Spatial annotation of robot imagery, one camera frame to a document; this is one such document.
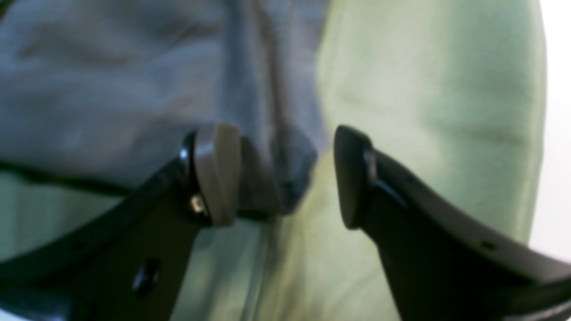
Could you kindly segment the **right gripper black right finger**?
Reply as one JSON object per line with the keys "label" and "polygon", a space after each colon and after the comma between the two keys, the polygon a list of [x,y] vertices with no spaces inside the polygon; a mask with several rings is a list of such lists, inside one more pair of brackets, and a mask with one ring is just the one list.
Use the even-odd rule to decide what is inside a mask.
{"label": "right gripper black right finger", "polygon": [[334,136],[340,212],[377,247],[402,321],[568,321],[569,263],[451,205],[369,136]]}

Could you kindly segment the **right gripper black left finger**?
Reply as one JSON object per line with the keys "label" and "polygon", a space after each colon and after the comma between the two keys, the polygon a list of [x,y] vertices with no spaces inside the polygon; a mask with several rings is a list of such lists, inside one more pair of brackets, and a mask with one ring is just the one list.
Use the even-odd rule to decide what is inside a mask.
{"label": "right gripper black left finger", "polygon": [[202,228],[234,224],[239,130],[198,128],[113,209],[1,264],[3,321],[167,321]]}

